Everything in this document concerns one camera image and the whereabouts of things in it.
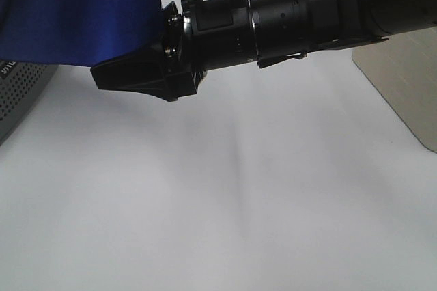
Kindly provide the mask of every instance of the white backdrop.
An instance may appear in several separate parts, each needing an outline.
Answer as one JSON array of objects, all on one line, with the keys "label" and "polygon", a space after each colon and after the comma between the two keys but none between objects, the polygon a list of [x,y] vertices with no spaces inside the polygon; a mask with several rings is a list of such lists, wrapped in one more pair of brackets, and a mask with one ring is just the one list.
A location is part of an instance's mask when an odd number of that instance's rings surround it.
[{"label": "white backdrop", "polygon": [[437,154],[350,57],[176,103],[61,68],[0,148],[0,289],[435,290]]}]

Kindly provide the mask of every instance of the blue cloth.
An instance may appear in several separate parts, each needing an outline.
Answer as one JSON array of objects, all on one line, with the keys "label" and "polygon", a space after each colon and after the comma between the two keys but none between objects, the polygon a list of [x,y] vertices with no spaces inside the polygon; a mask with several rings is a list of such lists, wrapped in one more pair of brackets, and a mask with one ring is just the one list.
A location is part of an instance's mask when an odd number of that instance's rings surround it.
[{"label": "blue cloth", "polygon": [[93,66],[155,39],[160,0],[0,0],[0,59]]}]

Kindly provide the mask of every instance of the beige panel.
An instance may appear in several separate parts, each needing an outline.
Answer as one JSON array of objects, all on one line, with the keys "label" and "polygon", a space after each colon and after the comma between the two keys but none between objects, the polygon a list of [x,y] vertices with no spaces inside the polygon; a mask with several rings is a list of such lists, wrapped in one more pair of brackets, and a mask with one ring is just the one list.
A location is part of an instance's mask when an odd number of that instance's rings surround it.
[{"label": "beige panel", "polygon": [[356,65],[417,139],[437,152],[437,28],[356,48]]}]

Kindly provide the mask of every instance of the ventilation grille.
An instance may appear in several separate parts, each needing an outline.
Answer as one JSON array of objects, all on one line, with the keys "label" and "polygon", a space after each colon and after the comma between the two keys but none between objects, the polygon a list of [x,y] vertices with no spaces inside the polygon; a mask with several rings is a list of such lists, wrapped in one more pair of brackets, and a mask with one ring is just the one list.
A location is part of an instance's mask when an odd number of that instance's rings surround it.
[{"label": "ventilation grille", "polygon": [[20,104],[47,68],[41,64],[24,64],[5,80],[0,79],[0,121]]}]

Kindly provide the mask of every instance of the gray device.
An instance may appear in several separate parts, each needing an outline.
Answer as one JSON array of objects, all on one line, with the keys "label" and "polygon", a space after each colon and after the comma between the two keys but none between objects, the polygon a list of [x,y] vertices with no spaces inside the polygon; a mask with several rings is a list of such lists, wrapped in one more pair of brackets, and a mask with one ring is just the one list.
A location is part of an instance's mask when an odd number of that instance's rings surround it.
[{"label": "gray device", "polygon": [[0,145],[32,108],[56,69],[0,60]]}]

